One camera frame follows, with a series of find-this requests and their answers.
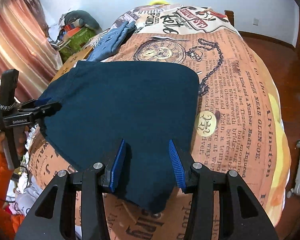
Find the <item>orange sleeved left forearm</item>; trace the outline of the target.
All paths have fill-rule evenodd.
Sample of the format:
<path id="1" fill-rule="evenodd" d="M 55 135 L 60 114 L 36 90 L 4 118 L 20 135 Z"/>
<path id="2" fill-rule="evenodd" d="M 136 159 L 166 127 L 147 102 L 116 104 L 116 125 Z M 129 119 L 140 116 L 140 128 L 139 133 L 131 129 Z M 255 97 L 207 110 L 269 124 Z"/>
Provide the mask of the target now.
<path id="1" fill-rule="evenodd" d="M 23 215 L 12 215 L 3 209 L 12 174 L 13 172 L 7 167 L 4 154 L 0 152 L 0 239 L 14 239 L 24 220 Z"/>

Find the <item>person's left hand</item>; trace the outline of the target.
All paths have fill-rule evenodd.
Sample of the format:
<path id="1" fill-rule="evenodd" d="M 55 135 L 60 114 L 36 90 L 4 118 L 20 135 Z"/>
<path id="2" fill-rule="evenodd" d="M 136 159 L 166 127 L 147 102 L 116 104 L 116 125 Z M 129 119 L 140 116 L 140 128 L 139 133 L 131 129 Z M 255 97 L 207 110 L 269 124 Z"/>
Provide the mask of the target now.
<path id="1" fill-rule="evenodd" d="M 15 145 L 14 138 L 6 139 L 6 134 L 4 131 L 0 131 L 0 154 L 5 156 L 5 146 L 4 142 L 7 142 L 7 149 L 9 149 L 9 145 L 12 144 L 16 150 L 16 153 L 19 157 L 23 157 L 26 153 L 27 149 L 25 147 L 25 143 L 27 141 L 27 136 L 29 134 L 29 127 L 25 126 L 22 133 L 18 133 L 17 144 Z"/>

